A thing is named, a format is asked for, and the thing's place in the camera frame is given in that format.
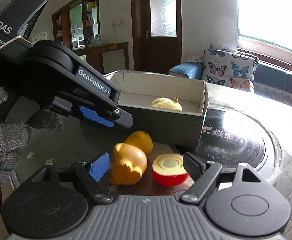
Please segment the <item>grey knitted gloved left hand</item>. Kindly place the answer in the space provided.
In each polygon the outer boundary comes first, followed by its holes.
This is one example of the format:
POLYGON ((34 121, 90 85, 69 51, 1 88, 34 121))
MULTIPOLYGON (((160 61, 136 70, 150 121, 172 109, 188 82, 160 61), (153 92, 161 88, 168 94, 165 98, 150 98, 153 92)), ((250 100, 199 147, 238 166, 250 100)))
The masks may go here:
POLYGON ((21 151, 30 142, 32 128, 60 132, 63 121, 35 101, 24 96, 14 98, 0 87, 0 185, 16 168, 21 151))

